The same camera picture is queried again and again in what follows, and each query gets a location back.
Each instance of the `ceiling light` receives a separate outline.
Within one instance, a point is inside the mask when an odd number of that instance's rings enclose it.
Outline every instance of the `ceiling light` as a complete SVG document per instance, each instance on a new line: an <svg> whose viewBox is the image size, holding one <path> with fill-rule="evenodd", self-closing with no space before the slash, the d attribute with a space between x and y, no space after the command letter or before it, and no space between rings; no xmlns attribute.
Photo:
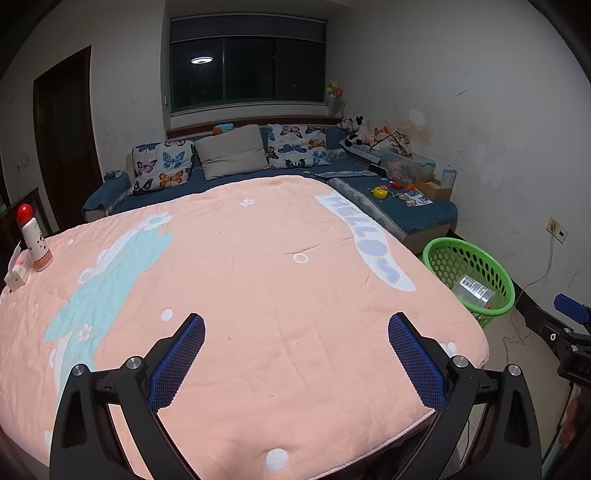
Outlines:
<svg viewBox="0 0 591 480"><path fill-rule="evenodd" d="M213 61L213 58L197 57L196 59L191 60L191 63L194 63L195 65L201 65L202 63L209 63L210 61Z"/></svg>

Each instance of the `teal pattern on blanket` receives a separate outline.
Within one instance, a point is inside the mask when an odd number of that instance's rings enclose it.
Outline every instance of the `teal pattern on blanket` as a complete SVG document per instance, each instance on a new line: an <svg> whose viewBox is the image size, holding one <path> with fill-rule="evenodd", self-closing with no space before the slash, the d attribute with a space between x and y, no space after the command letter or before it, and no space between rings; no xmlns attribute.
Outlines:
<svg viewBox="0 0 591 480"><path fill-rule="evenodd" d="M54 368L60 369L60 372L56 371L56 375L59 374L59 387L56 385L58 404L74 365L86 364L92 371L97 370L94 356L101 341L115 322L138 277L154 265L173 238L171 233L159 235L160 225L150 224L150 221L146 225L149 225L147 229L133 229L113 244L120 249L103 266L104 270L99 269L100 260L95 269L98 272L87 275L90 278L70 296L45 332L43 339L46 342L60 339L62 343L66 339L63 356L60 354L59 360L53 360Z"/></svg>

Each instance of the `yellow toy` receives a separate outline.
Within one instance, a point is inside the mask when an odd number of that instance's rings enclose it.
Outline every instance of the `yellow toy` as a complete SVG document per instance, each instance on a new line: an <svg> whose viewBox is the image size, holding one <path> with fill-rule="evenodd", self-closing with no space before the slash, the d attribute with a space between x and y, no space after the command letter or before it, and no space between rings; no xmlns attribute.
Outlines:
<svg viewBox="0 0 591 480"><path fill-rule="evenodd" d="M385 200L388 197L388 187L380 185L371 191L372 195L380 200Z"/></svg>

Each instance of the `silver bolt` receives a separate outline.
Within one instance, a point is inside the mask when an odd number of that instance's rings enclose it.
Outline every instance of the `silver bolt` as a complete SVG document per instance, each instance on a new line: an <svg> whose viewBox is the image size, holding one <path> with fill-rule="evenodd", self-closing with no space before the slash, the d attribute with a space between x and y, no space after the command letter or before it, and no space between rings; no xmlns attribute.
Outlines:
<svg viewBox="0 0 591 480"><path fill-rule="evenodd" d="M466 368L468 363L468 359L465 356L456 355L453 358L453 364L458 368Z"/></svg>
<svg viewBox="0 0 591 480"><path fill-rule="evenodd" d="M83 364L74 365L74 368L72 368L72 375L78 377L84 373L84 370L86 370L86 368Z"/></svg>
<svg viewBox="0 0 591 480"><path fill-rule="evenodd" d="M509 365L509 373L514 377L518 377L521 375L521 368L517 365Z"/></svg>
<svg viewBox="0 0 591 480"><path fill-rule="evenodd" d="M135 370L142 364L142 359L138 356L133 356L125 362L125 366L131 370Z"/></svg>

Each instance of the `red cap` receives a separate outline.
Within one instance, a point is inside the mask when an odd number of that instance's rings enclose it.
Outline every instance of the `red cap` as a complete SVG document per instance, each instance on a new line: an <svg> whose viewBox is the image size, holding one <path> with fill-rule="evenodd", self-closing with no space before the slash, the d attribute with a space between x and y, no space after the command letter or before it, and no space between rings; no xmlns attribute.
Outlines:
<svg viewBox="0 0 591 480"><path fill-rule="evenodd" d="M25 225L33 218L33 207L28 203L23 203L17 210L17 222L20 226Z"/></svg>

